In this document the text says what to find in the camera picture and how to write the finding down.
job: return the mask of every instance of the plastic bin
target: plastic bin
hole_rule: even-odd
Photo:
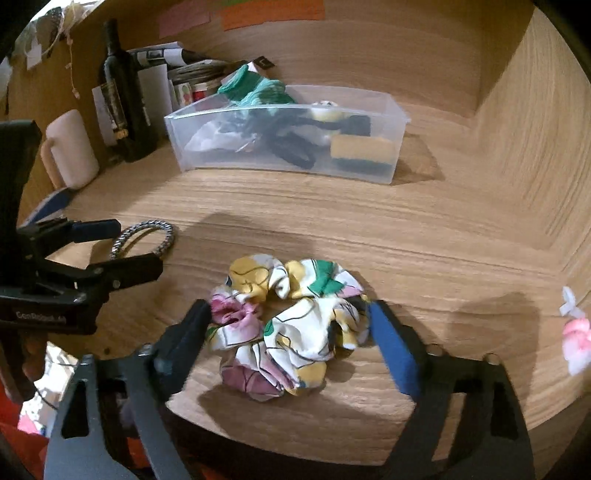
[[[230,106],[221,94],[165,117],[183,171],[254,168],[390,183],[410,120],[382,92],[291,85],[296,105]],[[338,106],[312,105],[329,101]]]

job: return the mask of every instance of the pink plush toy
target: pink plush toy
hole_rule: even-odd
[[[591,364],[591,324],[585,313],[577,307],[572,290],[562,289],[565,304],[560,307],[560,313],[574,317],[562,331],[562,352],[569,363],[569,373],[577,375]]]

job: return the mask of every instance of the pink sticky note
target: pink sticky note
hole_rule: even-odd
[[[160,38],[176,35],[189,28],[209,23],[210,20],[206,0],[186,0],[160,14]]]

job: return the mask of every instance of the bottle neck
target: bottle neck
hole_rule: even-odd
[[[119,43],[119,33],[117,32],[117,20],[111,19],[105,23],[105,37],[107,43],[107,53],[113,55],[121,50]]]

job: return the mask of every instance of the white bow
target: white bow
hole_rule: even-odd
[[[562,287],[562,298],[565,301],[565,304],[560,307],[560,314],[563,317],[570,315],[576,319],[586,318],[585,312],[577,307],[577,300],[570,288]]]

